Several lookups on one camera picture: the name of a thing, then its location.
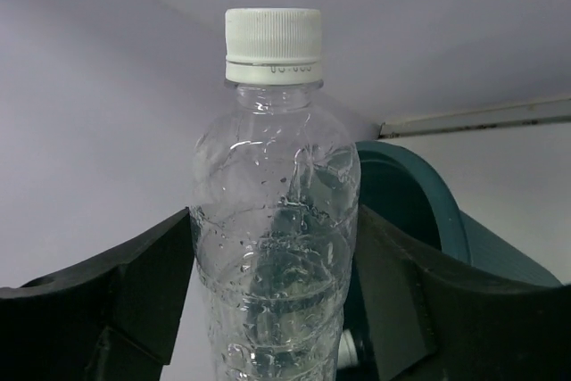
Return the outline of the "clear bottle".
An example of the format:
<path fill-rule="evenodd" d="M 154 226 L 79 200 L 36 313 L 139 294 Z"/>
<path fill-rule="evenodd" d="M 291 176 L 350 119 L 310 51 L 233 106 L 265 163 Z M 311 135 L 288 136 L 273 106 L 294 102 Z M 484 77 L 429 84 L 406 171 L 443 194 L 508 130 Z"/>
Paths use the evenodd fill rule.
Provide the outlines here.
<path fill-rule="evenodd" d="M 218 380 L 332 380 L 352 276 L 360 160 L 314 101 L 315 9 L 225 14 L 234 110 L 198 140 L 191 225 Z"/>

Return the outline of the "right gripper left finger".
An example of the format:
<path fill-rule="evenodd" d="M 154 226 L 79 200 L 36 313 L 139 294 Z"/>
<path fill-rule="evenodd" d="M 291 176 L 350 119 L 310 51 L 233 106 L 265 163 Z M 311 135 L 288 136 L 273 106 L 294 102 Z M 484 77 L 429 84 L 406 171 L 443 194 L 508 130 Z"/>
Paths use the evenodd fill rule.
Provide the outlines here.
<path fill-rule="evenodd" d="M 66 269 L 1 290 L 3 380 L 158 380 L 193 267 L 183 209 Z"/>

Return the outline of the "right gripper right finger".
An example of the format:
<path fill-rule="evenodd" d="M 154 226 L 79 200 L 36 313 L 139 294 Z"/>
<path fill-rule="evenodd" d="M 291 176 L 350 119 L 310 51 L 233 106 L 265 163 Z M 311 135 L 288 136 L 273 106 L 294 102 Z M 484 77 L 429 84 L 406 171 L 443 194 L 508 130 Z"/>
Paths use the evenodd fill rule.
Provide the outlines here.
<path fill-rule="evenodd" d="M 368 208 L 355 261 L 380 379 L 569 379 L 568 286 L 475 269 Z"/>

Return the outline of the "right aluminium rail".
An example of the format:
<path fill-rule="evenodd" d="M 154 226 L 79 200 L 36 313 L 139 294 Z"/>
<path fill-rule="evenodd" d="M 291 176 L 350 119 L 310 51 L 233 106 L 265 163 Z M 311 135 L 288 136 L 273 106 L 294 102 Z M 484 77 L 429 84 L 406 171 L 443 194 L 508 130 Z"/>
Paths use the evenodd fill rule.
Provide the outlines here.
<path fill-rule="evenodd" d="M 570 121 L 570 97 L 526 104 L 495 107 L 432 118 L 386 122 L 380 127 L 379 139 L 418 137 L 476 131 L 493 128 L 566 123 Z"/>

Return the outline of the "dark teal plastic bin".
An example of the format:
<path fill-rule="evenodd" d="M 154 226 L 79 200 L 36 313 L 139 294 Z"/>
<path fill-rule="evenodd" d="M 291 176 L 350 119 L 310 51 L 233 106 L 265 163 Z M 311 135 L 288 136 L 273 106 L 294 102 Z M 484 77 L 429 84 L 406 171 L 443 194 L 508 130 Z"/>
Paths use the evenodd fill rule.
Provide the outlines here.
<path fill-rule="evenodd" d="M 442 178 L 418 155 L 376 141 L 358 143 L 358 153 L 360 209 L 372 210 L 406 235 L 475 269 L 535 286 L 568 286 L 464 213 Z M 341 380 L 382 380 L 355 256 L 352 274 L 344 322 L 352 337 L 341 346 L 337 376 Z"/>

